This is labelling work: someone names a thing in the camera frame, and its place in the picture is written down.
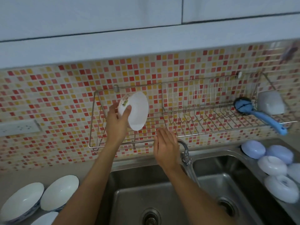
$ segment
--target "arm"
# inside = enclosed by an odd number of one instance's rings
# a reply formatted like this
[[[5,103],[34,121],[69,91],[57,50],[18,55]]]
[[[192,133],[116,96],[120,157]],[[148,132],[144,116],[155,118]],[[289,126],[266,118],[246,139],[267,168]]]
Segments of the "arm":
[[[159,129],[154,141],[154,155],[179,196],[192,225],[232,225],[234,220],[193,182],[178,164],[177,138],[166,128]]]
[[[129,106],[125,110],[121,119],[117,119],[115,113],[117,105],[112,105],[107,115],[105,147],[99,153],[83,183],[69,199],[52,225],[94,225],[113,159],[127,132],[127,120],[131,107]]]

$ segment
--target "metal wire dish rack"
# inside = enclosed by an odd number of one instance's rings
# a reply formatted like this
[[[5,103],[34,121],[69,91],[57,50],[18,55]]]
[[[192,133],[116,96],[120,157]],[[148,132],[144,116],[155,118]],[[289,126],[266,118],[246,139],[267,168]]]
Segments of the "metal wire dish rack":
[[[89,147],[100,151],[106,141],[106,115],[109,104],[125,94],[143,91],[149,98],[149,114],[139,131],[128,128],[120,148],[140,148],[153,145],[157,128],[167,127],[178,137],[197,136],[245,128],[266,126],[253,115],[240,115],[233,107],[237,97],[246,96],[257,106],[257,94],[276,90],[265,73],[245,73],[212,78],[191,79],[132,87],[97,90],[94,93]],[[295,112],[284,101],[286,112],[274,115],[290,128],[297,122]]]

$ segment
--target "mosaic tile wall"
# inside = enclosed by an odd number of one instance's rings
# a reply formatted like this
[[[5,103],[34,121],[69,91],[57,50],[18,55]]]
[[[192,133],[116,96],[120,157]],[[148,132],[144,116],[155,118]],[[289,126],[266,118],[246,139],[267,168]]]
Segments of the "mosaic tile wall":
[[[34,118],[42,128],[42,131],[37,133],[0,137],[0,170],[40,168],[95,159],[97,155],[88,147],[95,90],[105,90],[99,93],[99,100],[96,101],[96,117],[103,116],[107,107],[118,101],[124,93],[136,90],[146,94],[149,113],[153,114],[161,113],[162,107],[166,110],[175,106],[182,107],[189,98],[192,101],[193,98],[201,97],[200,105],[218,104],[217,100],[211,101],[208,97],[203,97],[206,88],[205,80],[201,81],[203,78],[235,75],[238,71],[244,73],[264,71],[268,73],[297,115],[300,110],[298,96],[300,52],[297,51],[290,61],[281,61],[282,54],[292,42],[279,41],[117,60],[0,70],[1,122]],[[199,90],[185,94],[182,85],[182,91],[178,89],[178,94],[182,92],[180,95],[182,100],[178,100],[176,105],[174,101],[165,101],[161,85],[152,85],[190,79],[199,80]],[[215,85],[215,89],[222,88],[222,84],[216,86],[216,82],[210,83]],[[131,88],[116,94],[113,90],[109,90],[116,84],[119,87]],[[242,93],[241,88],[229,89],[227,86],[227,89],[227,92],[240,90],[239,93]],[[266,81],[259,85],[258,89],[271,90]],[[220,94],[216,92],[215,95],[221,98],[223,90],[221,89]],[[102,113],[99,109],[100,104],[104,108]],[[190,146],[202,146],[276,134],[270,127],[210,133],[209,125],[211,124],[207,123],[206,134],[182,139]],[[192,127],[194,127],[192,131],[197,131],[197,126],[191,125],[184,126],[185,130],[181,128],[182,131],[178,130],[178,126],[168,127],[175,129],[179,135]],[[138,134],[148,133],[147,131],[145,128]],[[99,140],[99,133],[96,130],[92,133],[91,144],[95,145]],[[122,147],[118,150],[116,158],[147,155],[152,152],[151,146]]]

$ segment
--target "sink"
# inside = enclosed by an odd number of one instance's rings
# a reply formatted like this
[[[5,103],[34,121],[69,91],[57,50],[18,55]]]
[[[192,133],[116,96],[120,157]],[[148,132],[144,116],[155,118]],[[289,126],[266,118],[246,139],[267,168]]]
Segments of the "sink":
[[[261,141],[287,146],[282,140]],[[257,160],[242,153],[240,144],[191,151],[182,169],[237,224],[300,224],[300,203],[275,199],[264,187],[267,177]],[[295,162],[300,154],[292,149]],[[95,224],[189,224],[184,208],[153,156],[114,162]]]
[[[252,172],[231,155],[196,160],[198,182],[238,224],[295,224]]]
[[[189,224],[174,188],[158,165],[111,172],[99,211],[96,224]]]

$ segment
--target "kitchen utensil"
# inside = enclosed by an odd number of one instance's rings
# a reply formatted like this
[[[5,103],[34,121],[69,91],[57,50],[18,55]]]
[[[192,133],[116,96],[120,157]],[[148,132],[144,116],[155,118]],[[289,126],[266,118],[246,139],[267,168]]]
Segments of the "kitchen utensil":
[[[257,95],[257,110],[268,115],[284,113],[284,103],[276,90],[260,92]]]
[[[291,164],[294,159],[294,153],[281,145],[270,146],[266,151],[266,155],[275,156],[285,162],[285,164]]]
[[[265,187],[269,192],[286,203],[296,203],[299,199],[299,189],[294,181],[284,175],[268,176]]]
[[[292,163],[287,167],[287,174],[300,184],[300,163]]]
[[[31,225],[51,225],[54,222],[57,215],[58,215],[58,212],[49,212],[49,213],[39,217]]]
[[[275,156],[263,156],[257,162],[259,168],[268,175],[286,175],[287,165]]]
[[[67,175],[57,179],[44,192],[40,207],[45,211],[62,210],[64,205],[77,190],[79,179],[74,175]]]
[[[242,151],[253,159],[259,159],[265,155],[265,147],[256,140],[248,140],[241,145]]]
[[[8,224],[19,223],[31,216],[39,207],[44,192],[40,182],[31,183],[15,192],[2,206],[0,220]]]
[[[280,135],[287,134],[287,129],[283,127],[282,124],[278,123],[276,120],[266,115],[265,113],[256,111],[249,98],[239,97],[235,99],[233,105],[238,113],[242,115],[249,115],[249,114],[254,115],[255,117],[267,123],[268,125],[272,126]]]
[[[141,91],[132,95],[126,94],[119,102],[119,117],[122,117],[128,105],[131,105],[131,112],[128,117],[129,126],[133,130],[138,131],[143,128],[148,117],[149,105],[147,97]]]

